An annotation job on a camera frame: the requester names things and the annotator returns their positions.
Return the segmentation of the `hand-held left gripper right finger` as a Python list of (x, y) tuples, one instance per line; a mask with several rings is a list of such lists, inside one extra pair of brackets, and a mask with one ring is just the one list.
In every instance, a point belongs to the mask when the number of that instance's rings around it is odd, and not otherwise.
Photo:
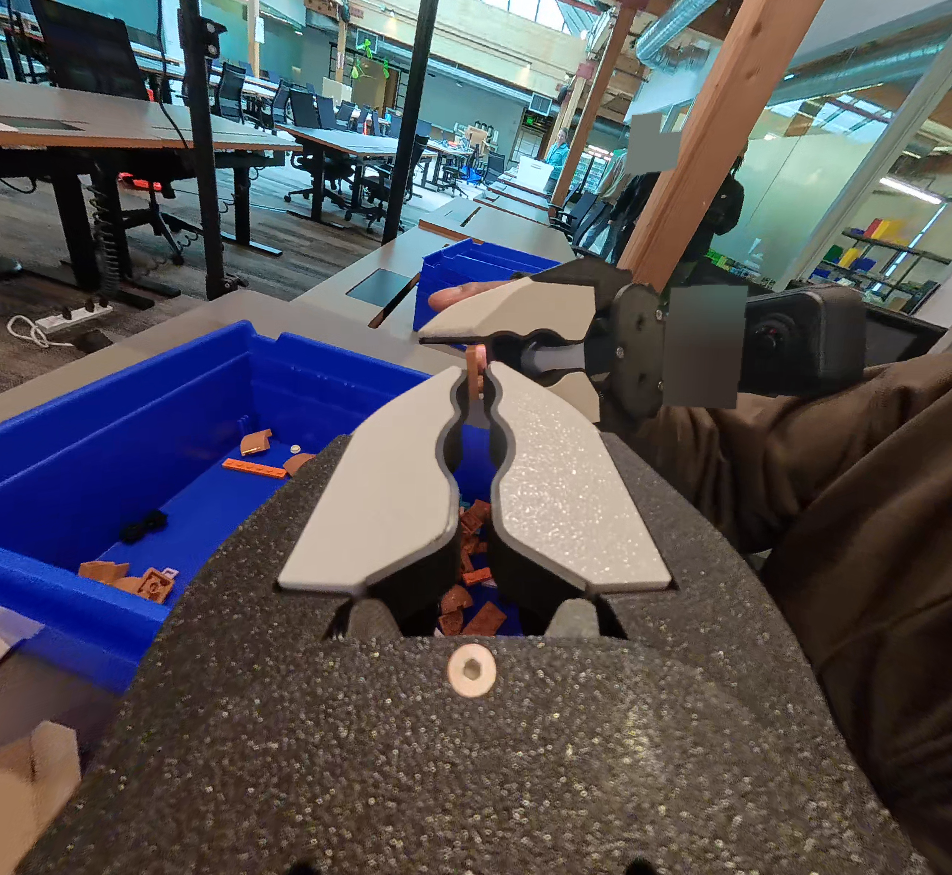
[(667, 589), (660, 557), (601, 432), (520, 372), (485, 369), (494, 530), (506, 547), (585, 593)]

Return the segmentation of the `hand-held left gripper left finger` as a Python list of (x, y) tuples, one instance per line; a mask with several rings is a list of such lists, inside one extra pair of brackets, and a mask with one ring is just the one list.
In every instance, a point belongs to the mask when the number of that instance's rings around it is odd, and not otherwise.
[(361, 596), (449, 545), (460, 489), (462, 369), (424, 379), (351, 434), (277, 577), (287, 591)]

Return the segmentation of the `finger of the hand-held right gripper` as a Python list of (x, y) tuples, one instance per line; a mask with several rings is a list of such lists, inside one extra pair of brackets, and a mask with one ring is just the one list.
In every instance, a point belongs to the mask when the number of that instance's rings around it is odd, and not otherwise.
[(596, 313), (593, 286), (538, 282), (527, 277), (466, 297), (419, 330), (423, 344), (488, 343), (499, 336), (520, 339), (552, 334), (566, 343), (582, 341)]
[(601, 422), (601, 399), (586, 369), (583, 348), (523, 348), (519, 371), (572, 405), (590, 423)]

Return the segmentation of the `blue plastic bin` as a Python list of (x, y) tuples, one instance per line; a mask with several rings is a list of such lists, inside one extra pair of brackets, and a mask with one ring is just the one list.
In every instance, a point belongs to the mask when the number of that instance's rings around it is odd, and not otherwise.
[[(240, 321), (4, 423), (2, 610), (39, 625), (21, 650), (125, 692), (188, 586), (162, 606), (80, 578), (79, 564), (108, 549), (121, 524), (163, 504), (234, 449), (238, 461), (226, 463), (234, 469), (263, 457), (273, 442), (318, 454), (425, 377), (289, 333), (272, 340)], [(464, 427), (480, 429), (462, 423), (458, 448), (446, 442), (454, 477)], [(482, 430), (490, 494), (496, 468), (490, 432)], [(303, 525), (314, 506), (306, 496)], [(277, 570), (264, 572), (267, 590), (279, 587), (302, 530), (290, 531)], [(450, 583), (448, 546), (369, 592), (378, 591), (396, 617), (416, 612)]]

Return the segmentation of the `person's right hand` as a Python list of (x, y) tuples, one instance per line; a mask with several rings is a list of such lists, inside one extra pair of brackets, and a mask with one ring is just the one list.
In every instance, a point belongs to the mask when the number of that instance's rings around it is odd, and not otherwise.
[(427, 300), (429, 307), (439, 313), (449, 309), (466, 299), (487, 292), (500, 286), (507, 286), (510, 281), (467, 283), (460, 286), (447, 287), (432, 293)]

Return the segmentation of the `small blue storage bin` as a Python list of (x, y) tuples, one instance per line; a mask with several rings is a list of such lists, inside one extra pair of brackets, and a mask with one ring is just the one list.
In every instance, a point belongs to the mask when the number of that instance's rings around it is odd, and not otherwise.
[(422, 259), (416, 286), (412, 328), (418, 332), (436, 315), (429, 297), (446, 288), (469, 283), (506, 281), (514, 273), (535, 274), (560, 262), (472, 238), (443, 247)]

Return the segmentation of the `long wooden desk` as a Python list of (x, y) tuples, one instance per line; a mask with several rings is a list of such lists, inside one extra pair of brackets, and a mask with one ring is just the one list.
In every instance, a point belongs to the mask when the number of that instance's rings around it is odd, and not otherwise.
[[(301, 191), (301, 195), (310, 200), (310, 213), (292, 211), (293, 216), (320, 224), (324, 201), (329, 198), (339, 206), (346, 222), (364, 217), (367, 231), (378, 221), (385, 221), (384, 242), (394, 240), (405, 231), (402, 208), (412, 189), (410, 186), (398, 188), (396, 172), (386, 170), (387, 163), (397, 158), (400, 145), (397, 139), (287, 124), (278, 125), (278, 129), (291, 134), (302, 147), (301, 166), (311, 175), (311, 185)], [(340, 161), (352, 170), (349, 198), (326, 189), (327, 161)]]
[(472, 239), (492, 243), (554, 262), (576, 258), (561, 231), (481, 202), (447, 202), (434, 211), (425, 211), (418, 226), (450, 241)]
[[(149, 298), (122, 289), (124, 282), (174, 297), (177, 288), (134, 281), (128, 261), (118, 176), (128, 151), (169, 150), (197, 179), (188, 107), (147, 104), (122, 97), (3, 81), (2, 178), (48, 180), (63, 228), (71, 274), (60, 266), (36, 275), (138, 305)], [(263, 132), (211, 115), (221, 230), (225, 245), (279, 258), (278, 248), (257, 242), (250, 230), (250, 171), (280, 167), (300, 150), (289, 136)]]

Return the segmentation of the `black office chair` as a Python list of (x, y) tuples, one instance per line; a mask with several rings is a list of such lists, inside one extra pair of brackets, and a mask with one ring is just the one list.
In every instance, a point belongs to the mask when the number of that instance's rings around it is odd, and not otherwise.
[(218, 117), (242, 124), (244, 122), (244, 68), (224, 62), (215, 88), (212, 113)]
[(593, 191), (583, 191), (572, 206), (559, 207), (549, 218), (549, 225), (561, 231), (573, 247), (582, 243), (589, 229), (601, 215), (609, 214), (612, 204), (604, 202)]
[[(409, 202), (412, 197), (412, 174), (419, 164), (424, 151), (427, 148), (428, 136), (417, 134), (414, 136), (411, 150), (411, 163), (403, 194), (403, 201)], [(363, 170), (363, 187), (365, 199), (370, 202), (368, 212), (364, 213), (366, 219), (366, 232), (371, 234), (373, 226), (381, 220), (386, 219), (387, 206), (391, 199), (393, 184), (393, 165), (384, 165), (382, 167), (369, 166)]]
[[(302, 90), (292, 90), (290, 95), (293, 126), (297, 128), (312, 128), (323, 130), (318, 107), (315, 105), (314, 96), (309, 92)], [(314, 154), (312, 153), (313, 143), (303, 142), (302, 153), (292, 157), (292, 167), (301, 169), (308, 174), (313, 174)], [(354, 174), (355, 167), (351, 163), (351, 156), (341, 151), (324, 148), (324, 167), (323, 181), (331, 182), (336, 190), (340, 188), (340, 182), (350, 183)]]
[[(151, 104), (149, 88), (137, 64), (125, 23), (108, 19), (57, 0), (30, 0), (33, 16), (44, 38), (47, 64), (56, 86), (68, 90), (117, 96)], [(184, 263), (183, 250), (173, 234), (198, 231), (174, 215), (160, 212), (157, 193), (175, 197), (174, 180), (187, 170), (174, 152), (128, 151), (125, 173), (147, 184), (149, 208), (123, 214), (125, 227), (149, 225), (172, 250), (174, 264)]]

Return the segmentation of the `wooden column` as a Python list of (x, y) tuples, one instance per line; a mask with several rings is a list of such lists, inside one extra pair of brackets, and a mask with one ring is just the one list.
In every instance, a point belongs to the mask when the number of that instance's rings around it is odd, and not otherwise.
[(588, 144), (589, 134), (601, 107), (601, 100), (607, 91), (608, 82), (612, 77), (619, 55), (625, 47), (627, 35), (638, 11), (638, 4), (637, 0), (624, 0), (621, 3), (608, 40), (601, 49), (600, 60), (589, 85), (589, 92), (586, 96), (581, 118), (569, 145), (564, 167), (551, 196), (551, 214), (555, 212), (557, 207), (562, 206), (567, 198), (574, 173), (584, 148)]
[(619, 266), (662, 291), (824, 0), (744, 0)]

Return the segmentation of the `pile of loose toy bricks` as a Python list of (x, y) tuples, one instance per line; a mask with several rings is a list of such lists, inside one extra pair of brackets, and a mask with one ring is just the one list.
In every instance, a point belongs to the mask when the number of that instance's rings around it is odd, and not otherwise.
[[(518, 608), (503, 599), (489, 571), (488, 434), (464, 427), (464, 457), (455, 477), (461, 492), (458, 586), (440, 596), (436, 632), (522, 635)], [(222, 457), (161, 505), (121, 524), (111, 546), (81, 562), (77, 575), (141, 600), (171, 607), (220, 544), (310, 457), (273, 442), (263, 457), (238, 469), (238, 449)]]

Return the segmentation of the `shelf with coloured bins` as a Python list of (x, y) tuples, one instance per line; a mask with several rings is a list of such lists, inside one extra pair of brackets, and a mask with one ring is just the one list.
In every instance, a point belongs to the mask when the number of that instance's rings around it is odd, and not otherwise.
[(875, 219), (845, 229), (808, 277), (857, 289), (871, 306), (913, 315), (950, 276), (950, 240), (940, 206), (923, 224)]

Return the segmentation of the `white power strip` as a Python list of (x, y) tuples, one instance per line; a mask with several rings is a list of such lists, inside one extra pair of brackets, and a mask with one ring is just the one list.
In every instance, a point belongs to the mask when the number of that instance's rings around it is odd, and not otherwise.
[(104, 318), (114, 311), (113, 306), (99, 301), (87, 301), (83, 306), (65, 309), (49, 317), (32, 320), (25, 315), (14, 315), (6, 322), (6, 333), (12, 338), (41, 349), (69, 347), (52, 336), (77, 328), (87, 322)]

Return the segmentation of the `black stand bar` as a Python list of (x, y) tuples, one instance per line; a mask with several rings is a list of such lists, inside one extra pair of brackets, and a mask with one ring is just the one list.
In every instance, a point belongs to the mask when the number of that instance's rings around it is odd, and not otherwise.
[(200, 0), (179, 1), (180, 40), (184, 51), (186, 103), (197, 178), (201, 233), (206, 259), (206, 293), (213, 301), (235, 291), (242, 282), (227, 274), (218, 198), (215, 148), (208, 96), (208, 67), (219, 56), (221, 26), (203, 17)]

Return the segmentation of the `open printed cardboard box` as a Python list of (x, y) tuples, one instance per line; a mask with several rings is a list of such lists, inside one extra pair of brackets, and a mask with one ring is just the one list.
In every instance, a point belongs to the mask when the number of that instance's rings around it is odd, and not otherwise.
[(42, 722), (1, 750), (1, 872), (12, 873), (81, 782), (74, 729)]

